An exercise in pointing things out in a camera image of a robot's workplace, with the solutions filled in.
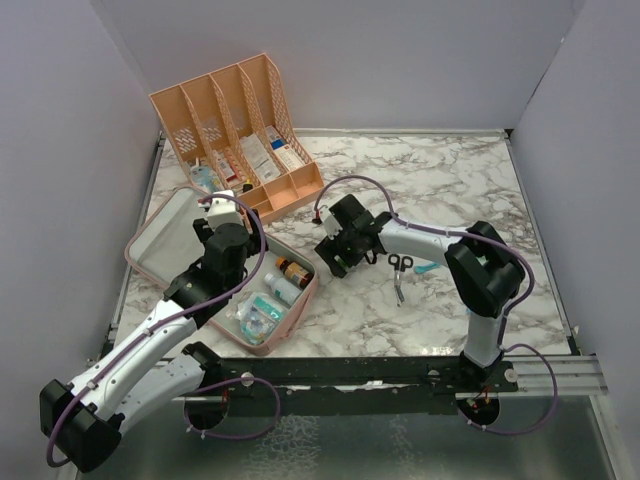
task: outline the plastic organizer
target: plastic organizer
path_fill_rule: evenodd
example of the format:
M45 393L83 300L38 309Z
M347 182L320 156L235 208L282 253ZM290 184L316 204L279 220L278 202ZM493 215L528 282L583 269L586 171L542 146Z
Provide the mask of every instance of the plastic organizer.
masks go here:
M315 200L324 181L313 158L298 141L289 116L280 72L266 54L216 70L150 95L180 165L210 166L227 189L246 181L253 189L240 195L270 223ZM289 172L271 148L265 126L272 125L304 166ZM247 161L240 138L254 134L278 167L280 176L260 182ZM236 173L227 182L219 162L224 158Z

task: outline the floor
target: floor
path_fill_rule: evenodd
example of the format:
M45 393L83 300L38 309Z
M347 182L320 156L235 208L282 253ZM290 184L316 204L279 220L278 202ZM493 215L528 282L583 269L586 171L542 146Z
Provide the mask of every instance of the floor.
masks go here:
M504 240L531 263L536 275L532 297L510 316L504 343L525 342L547 354L570 353L558 307L544 268L522 192L501 136L301 137L317 160L325 182L358 173L379 180L391 192L405 219L467 227L476 220L494 225ZM148 213L185 182L167 142ZM386 209L375 187L361 181L336 185L327 204L353 193L374 215ZM344 279L333 278L313 252L324 230L311 223L311 206L267 227L315 262L320 289L306 318L272 356L450 355L461 351L467 333L466 307L447 269L408 273L405 304L396 306L392 270L386 262L359 265ZM162 290L134 272L116 343L153 309ZM224 357L246 356L212 322L187 342L203 341ZM180 350L178 345L169 357Z

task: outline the bottle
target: bottle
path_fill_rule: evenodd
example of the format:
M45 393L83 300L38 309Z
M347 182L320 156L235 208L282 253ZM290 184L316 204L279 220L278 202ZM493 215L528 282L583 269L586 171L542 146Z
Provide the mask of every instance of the bottle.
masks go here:
M290 284L284 278L277 278L271 273L267 273L264 276L264 281L271 287L271 291L276 298L279 298L290 307L296 303L296 300L302 293L302 290L295 285Z
M276 260L276 267L278 267L280 271L284 273L285 277L287 277L300 288L306 288L313 278L313 274L309 273L296 262L287 260L284 257L280 257L278 258L278 260Z

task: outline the white wall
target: white wall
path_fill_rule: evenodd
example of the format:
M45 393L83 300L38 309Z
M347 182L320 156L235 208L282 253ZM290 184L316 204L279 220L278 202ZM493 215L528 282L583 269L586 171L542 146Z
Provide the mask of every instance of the white wall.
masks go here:
M587 0L522 120L515 159L579 342L640 473L640 2Z
M158 126L86 0L0 15L0 478L52 477L38 393L99 351Z
M263 51L300 127L513 128L582 0L93 0L153 90Z

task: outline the marble tabletop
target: marble tabletop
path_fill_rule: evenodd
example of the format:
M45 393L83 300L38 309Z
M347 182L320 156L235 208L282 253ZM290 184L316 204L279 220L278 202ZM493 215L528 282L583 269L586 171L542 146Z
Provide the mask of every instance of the marble tabletop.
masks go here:
M450 227L467 227L477 220L492 223L531 263L537 279L533 295L510 315L505 345L525 342L547 354L570 353L501 136L309 136L300 141L317 160L325 182L350 173L372 177L389 190L396 211L404 219ZM184 182L171 145L166 142L148 215ZM375 187L358 180L336 185L322 203L332 205L347 193L356 195L374 215L386 210L384 198ZM403 280L406 301L397 307L393 272L386 262L359 265L344 279L331 276L313 251L324 237L324 229L311 219L308 205L266 227L268 233L311 258L320 275L320 288L306 318L271 356L452 355L461 351L467 333L466 307L446 268L421 275L407 271ZM131 333L161 296L160 287L132 273L116 344ZM194 341L204 342L223 357L249 355L210 322L168 356Z

